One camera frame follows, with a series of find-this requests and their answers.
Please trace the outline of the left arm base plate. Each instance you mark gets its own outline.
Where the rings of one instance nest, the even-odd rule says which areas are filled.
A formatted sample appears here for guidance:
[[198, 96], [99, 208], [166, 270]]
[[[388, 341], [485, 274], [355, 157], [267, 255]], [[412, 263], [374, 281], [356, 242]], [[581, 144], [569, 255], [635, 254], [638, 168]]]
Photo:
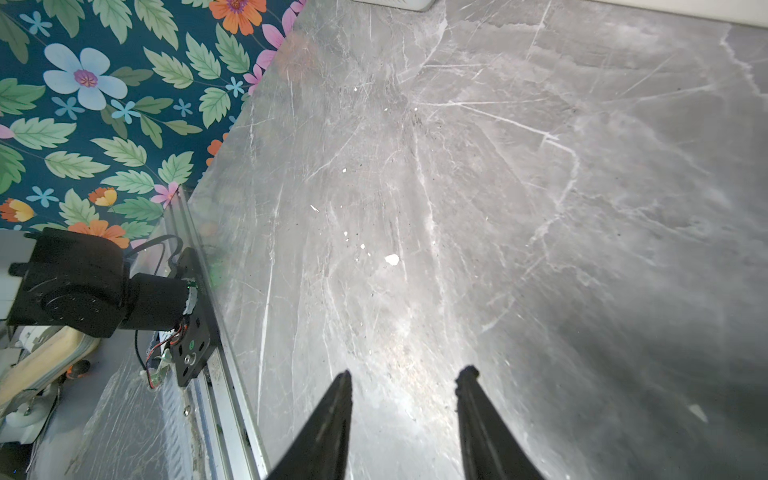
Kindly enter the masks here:
[[176, 277], [189, 287], [180, 338], [171, 345], [179, 387], [186, 387], [198, 377], [214, 351], [221, 345], [218, 321], [209, 289], [208, 275], [195, 249], [180, 255]]

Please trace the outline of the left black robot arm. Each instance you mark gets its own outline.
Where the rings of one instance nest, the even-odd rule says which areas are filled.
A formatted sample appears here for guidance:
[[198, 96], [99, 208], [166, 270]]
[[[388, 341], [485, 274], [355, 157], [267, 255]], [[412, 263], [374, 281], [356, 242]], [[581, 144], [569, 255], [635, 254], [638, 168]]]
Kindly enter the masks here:
[[1, 320], [70, 327], [94, 338], [118, 330], [180, 326], [190, 287], [182, 279], [129, 273], [110, 240], [45, 228], [1, 233]]

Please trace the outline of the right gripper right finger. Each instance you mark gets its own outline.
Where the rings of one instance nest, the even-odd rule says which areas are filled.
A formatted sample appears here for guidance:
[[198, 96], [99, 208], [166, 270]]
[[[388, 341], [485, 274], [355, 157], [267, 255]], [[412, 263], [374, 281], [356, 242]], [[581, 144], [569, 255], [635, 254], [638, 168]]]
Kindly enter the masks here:
[[542, 480], [468, 365], [456, 379], [460, 450], [467, 480]]

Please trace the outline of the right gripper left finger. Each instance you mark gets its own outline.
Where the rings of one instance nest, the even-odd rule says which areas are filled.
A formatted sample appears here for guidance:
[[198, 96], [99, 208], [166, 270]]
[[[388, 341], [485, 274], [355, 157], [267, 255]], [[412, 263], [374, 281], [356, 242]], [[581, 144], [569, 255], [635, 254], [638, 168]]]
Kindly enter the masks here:
[[345, 370], [334, 378], [268, 479], [344, 479], [352, 407], [352, 375]]

